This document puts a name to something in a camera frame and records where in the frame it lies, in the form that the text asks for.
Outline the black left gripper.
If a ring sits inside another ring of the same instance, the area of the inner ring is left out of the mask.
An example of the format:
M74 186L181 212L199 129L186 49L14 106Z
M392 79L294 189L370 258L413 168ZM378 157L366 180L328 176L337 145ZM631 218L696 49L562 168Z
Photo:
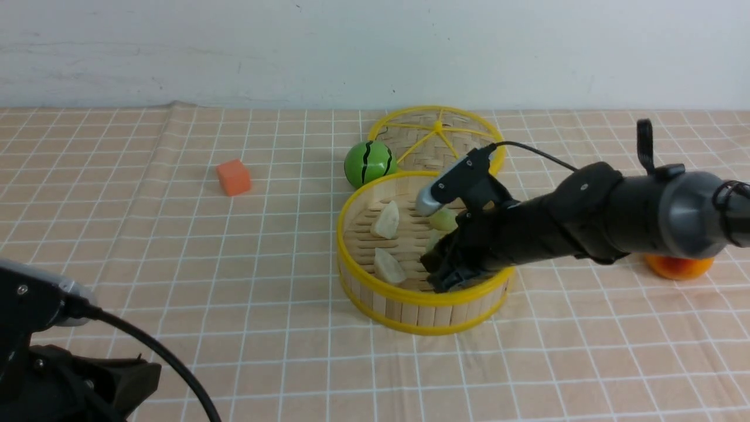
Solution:
M158 389L162 366L35 345L2 358L2 421L126 421Z

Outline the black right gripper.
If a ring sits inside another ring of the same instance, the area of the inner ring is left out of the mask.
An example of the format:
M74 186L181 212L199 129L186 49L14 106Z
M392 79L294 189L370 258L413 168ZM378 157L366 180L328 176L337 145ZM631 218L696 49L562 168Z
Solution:
M494 208L463 220L420 257L436 294L462 291L506 267L576 256L578 243L554 221L544 199Z

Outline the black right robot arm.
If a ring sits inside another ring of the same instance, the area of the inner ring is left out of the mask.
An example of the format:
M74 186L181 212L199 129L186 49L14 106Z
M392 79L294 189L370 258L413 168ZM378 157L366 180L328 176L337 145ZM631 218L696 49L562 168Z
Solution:
M645 175L625 176L605 161L571 168L555 190L524 202L489 171L494 142L442 171L416 198L422 216L454 200L458 227L420 261L437 293L480 276L559 257L610 265L632 253L687 259L715 257L749 243L748 184L684 165L654 166L653 126L637 122L637 157Z

